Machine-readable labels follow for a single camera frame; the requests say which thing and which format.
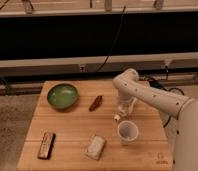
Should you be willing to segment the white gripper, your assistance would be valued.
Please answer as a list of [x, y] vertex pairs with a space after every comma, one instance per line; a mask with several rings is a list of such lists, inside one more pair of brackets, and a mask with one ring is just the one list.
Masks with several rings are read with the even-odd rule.
[[135, 103], [136, 103], [136, 98], [134, 96], [123, 93], [121, 91], [118, 92], [118, 106], [119, 105], [128, 105], [129, 106], [129, 114], [132, 113]]

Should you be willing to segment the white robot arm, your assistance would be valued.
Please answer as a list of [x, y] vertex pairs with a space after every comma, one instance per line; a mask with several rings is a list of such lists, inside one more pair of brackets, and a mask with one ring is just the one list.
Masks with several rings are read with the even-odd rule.
[[113, 79], [120, 102], [137, 98], [178, 120], [173, 170], [198, 171], [198, 99], [144, 86], [139, 74], [127, 69]]

